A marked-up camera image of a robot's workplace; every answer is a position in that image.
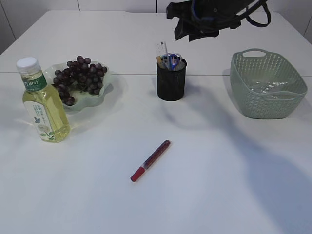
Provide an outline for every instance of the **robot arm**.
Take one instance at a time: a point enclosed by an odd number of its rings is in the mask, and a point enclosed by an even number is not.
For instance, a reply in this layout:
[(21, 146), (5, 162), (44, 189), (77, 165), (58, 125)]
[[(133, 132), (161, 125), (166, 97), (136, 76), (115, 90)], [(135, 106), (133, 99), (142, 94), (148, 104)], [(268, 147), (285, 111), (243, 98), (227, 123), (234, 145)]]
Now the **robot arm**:
[[(271, 15), (266, 5), (267, 0), (258, 0), (251, 8), (249, 4), (256, 0), (190, 0), (170, 3), (167, 7), (167, 18), (180, 18), (175, 29), (175, 39), (189, 36), (189, 41), (205, 37), (217, 37), (225, 28), (236, 29), (241, 20), (246, 19), (256, 27), (266, 27), (271, 22)], [(249, 15), (259, 7), (263, 7), (268, 23), (253, 21)]]

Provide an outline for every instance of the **bottle label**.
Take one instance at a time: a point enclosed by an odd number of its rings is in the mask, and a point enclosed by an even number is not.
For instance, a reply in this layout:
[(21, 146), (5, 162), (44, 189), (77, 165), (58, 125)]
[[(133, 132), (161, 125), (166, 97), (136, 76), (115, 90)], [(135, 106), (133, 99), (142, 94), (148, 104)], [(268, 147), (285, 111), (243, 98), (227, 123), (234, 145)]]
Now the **bottle label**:
[(36, 128), (41, 139), (55, 141), (54, 132), (44, 105), (34, 101), (26, 101), (24, 102), (24, 106), (32, 118), (34, 127)]
[(39, 91), (47, 85), (47, 81), (45, 80), (43, 74), (41, 77), (37, 79), (32, 80), (22, 79), (22, 80), (24, 82), (26, 90), (30, 92)]

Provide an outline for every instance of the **scissors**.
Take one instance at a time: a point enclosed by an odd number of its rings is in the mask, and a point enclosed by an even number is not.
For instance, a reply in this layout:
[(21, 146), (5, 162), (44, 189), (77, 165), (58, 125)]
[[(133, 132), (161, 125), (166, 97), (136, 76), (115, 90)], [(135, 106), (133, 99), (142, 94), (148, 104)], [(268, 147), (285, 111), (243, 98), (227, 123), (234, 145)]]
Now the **scissors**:
[(177, 67), (182, 61), (182, 56), (181, 54), (178, 54), (178, 53), (174, 53), (174, 54), (167, 53), (161, 56), (161, 59), (165, 62), (168, 70), (173, 71), (175, 67)]

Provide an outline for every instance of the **red cap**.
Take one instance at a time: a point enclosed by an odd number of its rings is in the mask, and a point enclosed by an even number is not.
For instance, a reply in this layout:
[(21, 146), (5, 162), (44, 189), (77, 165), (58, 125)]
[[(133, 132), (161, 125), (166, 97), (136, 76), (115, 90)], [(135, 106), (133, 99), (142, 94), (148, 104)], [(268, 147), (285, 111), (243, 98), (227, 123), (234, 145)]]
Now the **red cap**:
[(144, 172), (145, 169), (143, 167), (139, 167), (139, 169), (137, 169), (137, 171), (131, 176), (130, 180), (132, 180), (132, 182), (136, 182)]

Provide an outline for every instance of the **white bottle cap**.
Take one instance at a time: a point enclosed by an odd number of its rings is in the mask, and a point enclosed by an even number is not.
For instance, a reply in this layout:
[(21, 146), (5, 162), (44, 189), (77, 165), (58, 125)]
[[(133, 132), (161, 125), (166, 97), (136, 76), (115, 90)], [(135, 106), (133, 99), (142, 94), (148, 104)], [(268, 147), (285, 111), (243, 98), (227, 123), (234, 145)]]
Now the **white bottle cap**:
[(33, 75), (41, 70), (38, 60), (34, 57), (20, 59), (17, 61), (16, 67), (22, 75)]

